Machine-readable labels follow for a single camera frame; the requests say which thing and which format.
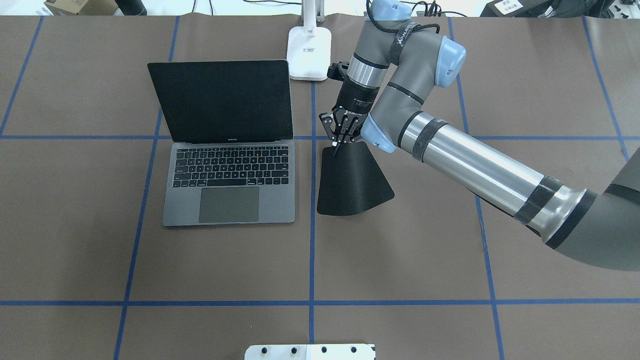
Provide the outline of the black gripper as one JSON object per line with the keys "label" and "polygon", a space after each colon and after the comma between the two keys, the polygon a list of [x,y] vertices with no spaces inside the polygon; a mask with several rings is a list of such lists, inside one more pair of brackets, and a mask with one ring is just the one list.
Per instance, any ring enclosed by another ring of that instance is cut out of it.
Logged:
{"label": "black gripper", "polygon": [[334,157],[343,144],[359,141],[361,129],[373,108],[380,87],[363,86],[349,77],[335,77],[342,82],[336,103],[329,112],[322,112],[318,118],[327,137],[334,146]]}

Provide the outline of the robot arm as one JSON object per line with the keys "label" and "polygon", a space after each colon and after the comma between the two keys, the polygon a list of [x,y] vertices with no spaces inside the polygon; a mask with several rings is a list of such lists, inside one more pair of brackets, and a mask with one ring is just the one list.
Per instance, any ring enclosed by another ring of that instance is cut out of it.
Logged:
{"label": "robot arm", "polygon": [[332,110],[318,116],[332,145],[322,153],[317,211],[356,215],[394,196],[368,144],[406,151],[583,264],[638,271],[639,153],[602,194],[572,189],[422,110],[435,87],[452,84],[466,49],[420,25],[398,0],[368,0],[349,62],[330,65],[342,82]]}

